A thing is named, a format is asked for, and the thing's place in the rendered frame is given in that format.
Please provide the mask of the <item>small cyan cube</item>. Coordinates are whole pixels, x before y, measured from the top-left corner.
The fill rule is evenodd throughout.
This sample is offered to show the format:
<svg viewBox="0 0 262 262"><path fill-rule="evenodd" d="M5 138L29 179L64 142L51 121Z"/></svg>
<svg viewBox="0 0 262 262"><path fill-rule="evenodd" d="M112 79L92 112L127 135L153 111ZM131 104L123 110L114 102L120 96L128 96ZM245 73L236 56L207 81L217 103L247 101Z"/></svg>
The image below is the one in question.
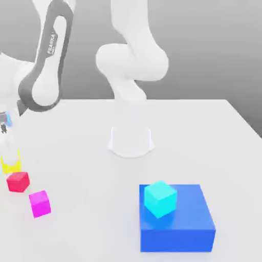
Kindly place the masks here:
<svg viewBox="0 0 262 262"><path fill-rule="evenodd" d="M176 189L158 181L144 188L144 205L157 218L173 212L177 208Z"/></svg>

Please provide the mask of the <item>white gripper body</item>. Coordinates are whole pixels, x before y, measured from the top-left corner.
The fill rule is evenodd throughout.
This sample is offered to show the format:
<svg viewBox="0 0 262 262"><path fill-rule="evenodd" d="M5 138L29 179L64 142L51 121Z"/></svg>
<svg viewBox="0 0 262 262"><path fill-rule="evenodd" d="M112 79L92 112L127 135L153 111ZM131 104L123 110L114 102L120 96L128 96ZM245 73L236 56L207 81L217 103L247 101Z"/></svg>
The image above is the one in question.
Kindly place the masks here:
<svg viewBox="0 0 262 262"><path fill-rule="evenodd" d="M18 161L17 146L12 134L0 134L0 156L8 165Z"/></svg>

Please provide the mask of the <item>small yellow cube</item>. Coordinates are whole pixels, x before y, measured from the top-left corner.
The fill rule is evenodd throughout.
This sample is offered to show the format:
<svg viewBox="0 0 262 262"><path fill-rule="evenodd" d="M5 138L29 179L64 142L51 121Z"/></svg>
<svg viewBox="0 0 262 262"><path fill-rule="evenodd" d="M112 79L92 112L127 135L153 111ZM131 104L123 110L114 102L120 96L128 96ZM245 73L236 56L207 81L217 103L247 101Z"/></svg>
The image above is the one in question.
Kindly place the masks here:
<svg viewBox="0 0 262 262"><path fill-rule="evenodd" d="M4 174L14 173L14 172L21 172L21 164L20 164L20 152L17 150L16 152L17 161L10 165L4 162L3 158L1 157L1 164Z"/></svg>

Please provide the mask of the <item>large blue box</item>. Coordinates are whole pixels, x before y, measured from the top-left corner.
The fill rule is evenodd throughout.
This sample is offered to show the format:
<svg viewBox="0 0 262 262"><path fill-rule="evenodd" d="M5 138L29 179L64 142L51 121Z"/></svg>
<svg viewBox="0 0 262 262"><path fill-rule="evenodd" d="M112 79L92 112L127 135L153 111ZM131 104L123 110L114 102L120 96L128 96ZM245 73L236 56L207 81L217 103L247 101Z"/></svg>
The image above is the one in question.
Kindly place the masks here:
<svg viewBox="0 0 262 262"><path fill-rule="evenodd" d="M156 218L144 205L139 186L141 252L211 252L216 228L199 184L173 184L175 211Z"/></svg>

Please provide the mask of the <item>small magenta cube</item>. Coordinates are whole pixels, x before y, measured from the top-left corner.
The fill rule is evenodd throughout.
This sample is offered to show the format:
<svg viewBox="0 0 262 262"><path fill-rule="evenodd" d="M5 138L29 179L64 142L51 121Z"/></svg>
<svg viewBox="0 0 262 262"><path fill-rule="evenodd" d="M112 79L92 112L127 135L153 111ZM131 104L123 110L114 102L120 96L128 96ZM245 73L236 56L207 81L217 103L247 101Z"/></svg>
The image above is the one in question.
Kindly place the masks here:
<svg viewBox="0 0 262 262"><path fill-rule="evenodd" d="M49 197L45 190L30 194L29 200L34 218L51 213Z"/></svg>

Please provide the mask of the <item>small red cube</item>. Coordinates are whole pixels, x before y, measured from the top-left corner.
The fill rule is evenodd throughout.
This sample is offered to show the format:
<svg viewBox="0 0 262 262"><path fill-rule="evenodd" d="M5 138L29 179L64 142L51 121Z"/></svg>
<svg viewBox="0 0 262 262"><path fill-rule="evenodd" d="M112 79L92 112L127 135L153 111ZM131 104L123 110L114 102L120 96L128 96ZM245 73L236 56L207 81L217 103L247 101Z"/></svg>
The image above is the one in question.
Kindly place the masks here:
<svg viewBox="0 0 262 262"><path fill-rule="evenodd" d="M10 192L24 192L30 185L27 172L14 172L7 178L7 185Z"/></svg>

